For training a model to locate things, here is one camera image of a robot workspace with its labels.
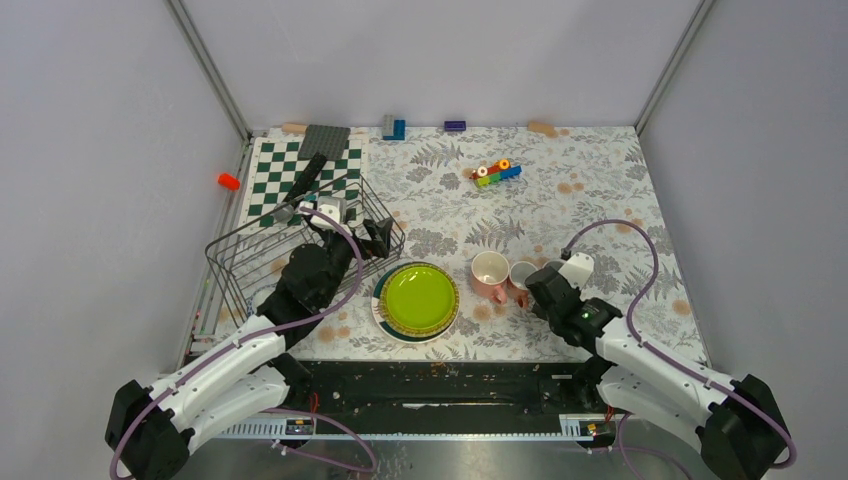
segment orange object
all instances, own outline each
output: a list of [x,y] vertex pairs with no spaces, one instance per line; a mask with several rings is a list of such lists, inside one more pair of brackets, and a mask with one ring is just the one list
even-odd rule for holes
[[306,125],[300,125],[297,123],[284,123],[282,127],[280,127],[285,133],[296,133],[298,135],[306,135]]
[[541,122],[530,122],[527,124],[527,130],[530,132],[542,133],[547,135],[549,138],[556,138],[559,136],[556,133],[553,125],[548,125],[547,123]]
[[241,182],[238,179],[229,173],[222,173],[218,175],[218,184],[226,188],[227,190],[236,191],[241,187]]

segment blue lego brick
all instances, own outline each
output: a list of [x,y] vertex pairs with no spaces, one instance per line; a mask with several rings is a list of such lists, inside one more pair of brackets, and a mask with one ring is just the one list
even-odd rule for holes
[[521,166],[515,166],[511,168],[507,168],[506,170],[501,171],[501,180],[512,178],[521,173]]
[[406,120],[395,120],[395,134],[391,137],[383,136],[383,140],[403,140],[406,138]]
[[445,122],[446,132],[464,132],[465,120],[447,121]]

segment gray lego baseplate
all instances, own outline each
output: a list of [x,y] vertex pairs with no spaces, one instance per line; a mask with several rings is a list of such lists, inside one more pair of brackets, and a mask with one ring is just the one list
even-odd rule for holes
[[327,127],[325,125],[309,125],[303,144],[297,152],[300,160],[311,159],[320,152],[328,161],[341,160],[350,129],[345,127]]

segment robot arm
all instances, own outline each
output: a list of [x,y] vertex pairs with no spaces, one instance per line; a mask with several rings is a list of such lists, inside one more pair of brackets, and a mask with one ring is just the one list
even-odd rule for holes
[[[327,227],[351,234],[333,217],[312,213]],[[336,295],[356,256],[354,248],[366,259],[388,255],[391,226],[390,218],[379,223],[366,220],[364,227],[370,240],[355,235],[348,239],[341,233],[326,231],[321,235],[323,245],[297,247],[274,292],[237,332],[148,388],[142,388],[135,380],[121,387],[112,404],[106,443],[118,451],[121,442],[126,442],[120,462],[132,476],[137,480],[167,480],[197,448],[220,431],[284,403],[292,394],[297,370],[291,366],[283,368],[285,362],[263,364],[275,357],[285,359],[285,350],[306,337],[318,322],[298,324],[284,331],[269,329],[315,318]],[[147,412],[143,421],[142,412]],[[131,426],[134,430],[128,434]],[[113,460],[113,472],[116,461]]]
[[[594,355],[578,375],[587,403],[603,401],[671,432],[700,452],[721,479],[760,479],[786,448],[778,433],[728,394],[722,385],[754,404],[785,429],[768,386],[752,375],[737,381],[641,335],[637,341],[622,313],[609,303],[580,299],[593,262],[568,256],[559,270],[545,267],[527,279],[533,313],[572,346]],[[651,348],[708,379],[696,382]]]

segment red cap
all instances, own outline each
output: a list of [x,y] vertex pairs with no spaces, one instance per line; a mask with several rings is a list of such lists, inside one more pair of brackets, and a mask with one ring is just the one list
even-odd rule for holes
[[232,191],[236,191],[241,186],[241,182],[238,179],[229,173],[222,173],[218,175],[218,183],[222,185],[224,188]]

